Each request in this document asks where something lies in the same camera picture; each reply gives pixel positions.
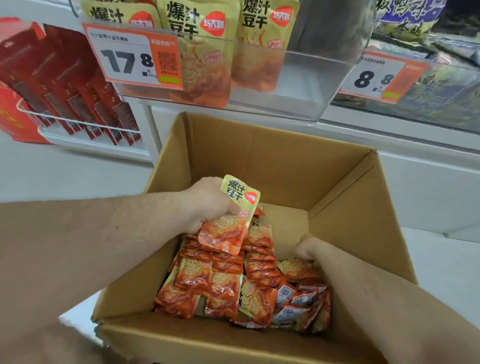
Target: qr code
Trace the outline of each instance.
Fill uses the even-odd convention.
[[[160,70],[162,73],[177,72],[177,56],[175,53],[158,52],[158,59],[160,60]]]

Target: hand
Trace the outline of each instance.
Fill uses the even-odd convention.
[[[324,243],[322,240],[315,238],[312,234],[305,234],[295,246],[293,254],[303,260],[315,260],[313,252],[315,247]]]
[[[240,206],[220,190],[222,181],[219,177],[203,177],[188,190],[179,193],[188,214],[184,232],[193,234],[205,221],[240,213]]]

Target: white wire rack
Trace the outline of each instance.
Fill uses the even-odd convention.
[[[27,114],[38,125],[38,133],[52,144],[84,152],[151,162],[138,130],[40,114],[26,110],[21,101],[17,103],[17,109]]]

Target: price number 8.8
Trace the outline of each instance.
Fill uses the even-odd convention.
[[[115,52],[111,49],[104,49],[101,53],[108,58],[110,66],[112,67],[113,72],[122,72],[120,71],[117,58],[126,59],[125,67],[123,68],[123,73],[132,73],[133,65],[135,64],[135,54],[128,52],[121,52],[116,50]],[[142,65],[145,67],[153,67],[152,56],[147,53],[142,53],[140,55],[142,60]]]
[[[360,78],[355,81],[354,85],[355,87],[358,88],[366,88],[370,84],[370,80],[372,80],[375,77],[375,73],[372,71],[364,71],[360,73]],[[390,82],[392,82],[393,78],[395,75],[393,74],[387,74],[385,75],[384,79],[380,81],[381,84],[383,85],[388,85]]]

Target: clear plastic display bin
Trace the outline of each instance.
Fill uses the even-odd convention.
[[[385,52],[408,59],[405,54]],[[396,104],[338,93],[334,105],[480,133],[480,67],[442,54]]]
[[[321,5],[322,11],[315,18],[311,11],[320,5],[309,0],[300,1],[300,12],[287,50],[92,19],[84,13],[81,0],[74,0],[71,4],[84,24],[104,25],[118,32],[138,30],[177,37],[183,90],[113,82],[120,96],[317,121],[363,53],[374,21],[374,0],[340,2],[345,4],[345,9],[337,2],[327,1]],[[342,18],[343,13],[348,15],[348,23],[345,19],[332,25],[332,19]],[[322,19],[325,24],[329,19],[329,29],[321,25]],[[318,42],[327,34],[345,41],[337,46],[331,41],[325,42],[322,47]],[[208,54],[213,62],[194,64],[189,57],[192,47],[210,49]]]

